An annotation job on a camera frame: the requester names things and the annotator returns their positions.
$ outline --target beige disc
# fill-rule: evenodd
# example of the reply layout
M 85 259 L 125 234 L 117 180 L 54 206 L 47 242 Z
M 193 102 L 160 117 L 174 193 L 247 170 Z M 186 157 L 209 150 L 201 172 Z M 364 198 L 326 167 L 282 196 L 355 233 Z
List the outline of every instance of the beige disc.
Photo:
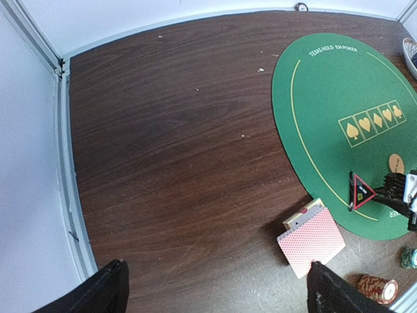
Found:
M 393 173 L 404 174 L 404 162 L 399 155 L 395 153 L 391 155 L 388 163 L 390 165 L 390 171 L 392 171 Z

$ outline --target red triangle marker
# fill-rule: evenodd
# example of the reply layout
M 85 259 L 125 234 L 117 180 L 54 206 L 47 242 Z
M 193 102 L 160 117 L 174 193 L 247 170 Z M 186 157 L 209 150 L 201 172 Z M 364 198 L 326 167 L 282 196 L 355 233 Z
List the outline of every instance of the red triangle marker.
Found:
M 350 176 L 351 202 L 349 204 L 349 209 L 351 211 L 356 211 L 365 203 L 372 200 L 372 198 L 375 197 L 377 194 L 359 176 L 357 176 L 357 174 L 351 172 Z

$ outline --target poker mat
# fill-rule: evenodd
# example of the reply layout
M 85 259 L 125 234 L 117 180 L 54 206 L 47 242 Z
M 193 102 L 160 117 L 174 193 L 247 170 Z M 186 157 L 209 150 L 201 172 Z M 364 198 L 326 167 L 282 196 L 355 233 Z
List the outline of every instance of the poker mat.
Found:
M 335 221 L 375 240 L 407 233 L 407 218 L 369 201 L 349 211 L 349 172 L 383 185 L 388 159 L 417 168 L 417 95 L 378 51 L 350 37 L 321 33 L 294 41 L 272 79 L 280 138 L 301 183 Z

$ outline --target white wall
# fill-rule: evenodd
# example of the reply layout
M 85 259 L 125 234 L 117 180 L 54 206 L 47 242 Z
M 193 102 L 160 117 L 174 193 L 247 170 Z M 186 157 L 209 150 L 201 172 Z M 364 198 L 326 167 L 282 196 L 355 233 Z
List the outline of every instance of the white wall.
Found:
M 22 0 L 63 56 L 118 38 L 117 34 L 190 17 L 259 9 L 292 9 L 298 0 Z M 311 10 L 349 11 L 396 19 L 410 0 L 312 0 Z
M 417 40 L 417 10 L 415 10 L 404 23 L 410 35 Z
M 0 12 L 0 311 L 31 312 L 79 284 L 61 215 L 55 80 Z

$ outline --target wood grain surface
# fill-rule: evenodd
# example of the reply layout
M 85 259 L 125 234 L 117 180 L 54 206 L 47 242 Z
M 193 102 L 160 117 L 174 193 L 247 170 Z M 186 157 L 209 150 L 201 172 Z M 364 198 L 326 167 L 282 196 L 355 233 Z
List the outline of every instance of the wood grain surface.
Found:
M 306 312 L 306 280 L 276 236 L 311 198 L 280 142 L 271 81 L 282 51 L 320 32 L 369 44 L 417 87 L 402 25 L 344 14 L 198 20 L 71 60 L 84 217 L 99 266 L 129 264 L 129 312 Z M 399 266 L 415 234 L 378 242 L 341 232 L 347 246 L 328 266 L 349 282 L 363 273 L 394 278 L 403 293 L 417 281 L 417 271 Z

